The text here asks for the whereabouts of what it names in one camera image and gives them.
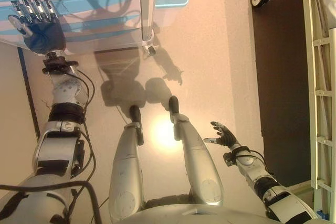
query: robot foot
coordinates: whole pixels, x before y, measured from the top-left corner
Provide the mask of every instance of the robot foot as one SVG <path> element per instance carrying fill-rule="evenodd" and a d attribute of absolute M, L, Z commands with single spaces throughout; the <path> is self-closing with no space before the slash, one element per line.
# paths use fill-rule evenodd
<path fill-rule="evenodd" d="M 179 100 L 176 96 L 172 96 L 169 99 L 169 112 L 170 112 L 170 120 L 174 123 L 174 114 L 179 114 Z"/>
<path fill-rule="evenodd" d="M 130 116 L 131 116 L 131 120 L 133 123 L 139 123 L 140 127 L 137 128 L 137 134 L 138 134 L 138 145 L 141 146 L 144 144 L 144 140 L 143 140 L 143 134 L 142 134 L 142 126 L 141 126 L 141 113 L 140 113 L 140 109 L 138 106 L 133 105 L 130 107 Z"/>

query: wire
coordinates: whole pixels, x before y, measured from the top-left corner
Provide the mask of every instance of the wire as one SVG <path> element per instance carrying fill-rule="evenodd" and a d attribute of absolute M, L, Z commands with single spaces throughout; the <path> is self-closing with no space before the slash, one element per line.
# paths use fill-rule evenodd
<path fill-rule="evenodd" d="M 109 197 L 107 197 L 107 198 L 106 198 L 106 199 L 99 205 L 99 209 L 105 204 L 106 201 L 108 201 L 108 199 L 109 199 Z M 94 216 L 92 216 L 91 221 L 90 221 L 90 224 L 92 224 L 92 222 L 93 222 L 93 218 L 94 218 Z"/>
<path fill-rule="evenodd" d="M 86 104 L 85 104 L 85 107 L 84 107 L 84 115 L 85 115 L 85 114 L 86 114 L 86 109 L 87 109 L 87 107 L 88 107 L 88 105 L 89 105 L 89 97 L 90 97 L 90 89 L 89 89 L 88 84 L 87 84 L 82 78 L 80 78 L 80 77 L 78 77 L 78 76 L 75 76 L 75 75 L 72 74 L 72 73 L 67 73 L 67 72 L 62 72 L 62 73 L 66 74 L 66 75 L 68 75 L 68 76 L 72 76 L 72 77 L 74 77 L 74 78 L 76 78 L 76 79 L 78 79 L 78 80 L 80 80 L 81 82 L 84 83 L 84 85 L 85 85 L 85 87 L 86 87 L 86 90 L 87 90 L 87 94 L 88 94 L 88 98 L 87 98 L 87 101 L 86 101 Z"/>
<path fill-rule="evenodd" d="M 92 156 L 92 159 L 93 159 L 93 169 L 89 175 L 89 177 L 86 179 L 86 182 L 89 182 L 89 180 L 92 178 L 92 176 L 94 175 L 94 172 L 96 171 L 96 166 L 97 166 L 97 161 L 96 161 L 96 156 L 95 156 L 95 153 L 93 151 L 93 148 L 92 148 L 92 144 L 91 144 L 91 140 L 90 140 L 90 136 L 89 136 L 89 132 L 88 132 L 88 128 L 86 126 L 86 123 L 84 122 L 83 123 L 84 125 L 84 128 L 85 128 L 85 132 L 86 132 L 86 135 L 83 134 L 83 136 L 85 137 L 86 141 L 88 142 L 89 144 L 89 147 L 90 147 L 90 151 L 91 151 L 91 155 Z M 84 187 L 82 186 L 79 191 L 76 193 L 76 195 L 73 197 L 73 200 L 69 206 L 69 215 L 71 216 L 72 212 L 73 212 L 73 209 L 75 208 L 75 204 L 76 204 L 76 201 L 77 201 L 77 198 L 79 197 L 79 195 L 82 193 L 82 191 L 84 190 Z"/>
<path fill-rule="evenodd" d="M 83 137 L 84 137 L 85 140 L 86 140 L 86 139 L 87 139 L 87 136 L 85 135 L 85 133 L 84 133 L 84 132 L 81 132 L 81 134 L 83 135 Z M 89 159 L 88 159 L 88 161 L 86 162 L 85 166 L 81 169 L 81 171 L 80 171 L 78 174 L 72 176 L 71 179 L 76 178 L 76 177 L 79 176 L 81 173 L 83 173 L 83 172 L 86 170 L 86 168 L 88 168 L 88 166 L 89 166 L 89 164 L 90 164 L 90 162 L 91 162 L 91 159 L 92 159 L 92 153 L 93 153 L 93 149 L 90 148 L 90 156 L 89 156 Z"/>
<path fill-rule="evenodd" d="M 66 182 L 66 183 L 61 183 L 61 184 L 55 184 L 55 185 L 49 185 L 49 186 L 37 186 L 37 187 L 0 185 L 0 190 L 38 192 L 38 191 L 48 191 L 48 190 L 69 188 L 69 187 L 75 187 L 75 186 L 82 186 L 82 188 L 86 188 L 88 190 L 90 194 L 91 203 L 92 203 L 92 210 L 93 210 L 93 216 L 95 218 L 95 222 L 96 224 L 102 224 L 96 193 L 93 189 L 93 186 L 87 181 L 71 181 L 71 182 Z"/>
<path fill-rule="evenodd" d="M 254 150 L 250 150 L 250 151 L 254 152 L 254 153 L 257 153 L 262 158 L 262 160 L 264 161 L 264 163 L 266 164 L 265 158 L 259 152 L 254 151 Z"/>
<path fill-rule="evenodd" d="M 84 75 L 92 84 L 92 96 L 90 98 L 90 100 L 88 101 L 88 105 L 91 103 L 93 97 L 95 96 L 94 94 L 96 93 L 96 87 L 93 84 L 93 81 L 90 79 L 90 77 L 88 77 L 85 73 L 83 73 L 82 71 L 78 70 L 78 72 L 80 72 L 82 75 Z"/>
<path fill-rule="evenodd" d="M 238 156 L 236 156 L 236 158 L 237 157 L 254 157 L 254 158 L 256 158 L 256 159 L 258 159 L 259 161 L 262 162 L 262 164 L 265 166 L 266 171 L 269 173 L 266 163 L 260 157 L 256 157 L 256 156 L 253 156 L 253 155 L 238 155 Z"/>

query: floor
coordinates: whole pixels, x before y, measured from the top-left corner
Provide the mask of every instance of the floor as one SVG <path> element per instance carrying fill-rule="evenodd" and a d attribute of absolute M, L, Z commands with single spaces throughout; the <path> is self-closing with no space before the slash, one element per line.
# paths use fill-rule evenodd
<path fill-rule="evenodd" d="M 201 137 L 214 137 L 210 121 L 225 124 L 242 144 L 263 152 L 255 50 L 249 0 L 190 0 L 169 27 L 155 29 L 157 53 L 128 49 L 69 56 L 96 85 L 87 124 L 97 157 L 91 182 L 98 201 L 108 196 L 111 165 L 128 107 L 141 107 L 145 144 L 139 147 L 145 199 L 189 192 L 181 142 L 173 139 L 167 108 L 173 94 Z M 51 84 L 41 72 L 42 58 L 25 52 L 38 123 L 42 129 L 52 103 Z M 223 182 L 224 205 L 264 215 L 262 202 L 236 167 L 223 161 L 226 148 L 208 145 Z M 109 223 L 108 204 L 102 209 Z M 72 223 L 92 216 L 86 192 Z"/>

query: metal frame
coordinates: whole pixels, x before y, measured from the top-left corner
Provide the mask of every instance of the metal frame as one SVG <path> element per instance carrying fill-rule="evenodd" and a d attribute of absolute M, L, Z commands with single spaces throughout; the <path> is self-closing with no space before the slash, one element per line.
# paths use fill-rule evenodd
<path fill-rule="evenodd" d="M 322 0 L 303 0 L 306 27 L 311 186 L 314 209 L 336 222 L 336 30 L 328 30 Z"/>

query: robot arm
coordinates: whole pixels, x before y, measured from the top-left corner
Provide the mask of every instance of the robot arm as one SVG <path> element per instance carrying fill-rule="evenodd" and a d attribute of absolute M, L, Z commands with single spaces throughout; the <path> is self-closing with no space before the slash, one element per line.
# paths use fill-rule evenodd
<path fill-rule="evenodd" d="M 230 152 L 224 154 L 225 163 L 227 166 L 238 166 L 248 185 L 263 201 L 268 218 L 288 224 L 317 219 L 314 211 L 305 202 L 280 185 L 267 171 L 261 155 L 250 151 L 247 146 L 241 146 L 224 125 L 217 122 L 211 124 L 219 131 L 220 137 L 206 138 L 204 141 L 230 148 Z"/>
<path fill-rule="evenodd" d="M 85 121 L 89 90 L 81 85 L 77 62 L 66 61 L 62 55 L 65 39 L 51 1 L 23 0 L 12 4 L 18 16 L 10 15 L 9 21 L 23 35 L 30 50 L 46 56 L 43 73 L 49 74 L 54 84 L 52 110 L 33 157 L 34 173 L 20 185 L 67 183 L 83 166 L 80 127 Z M 8 194 L 0 200 L 0 222 L 69 223 L 71 198 L 69 188 Z"/>

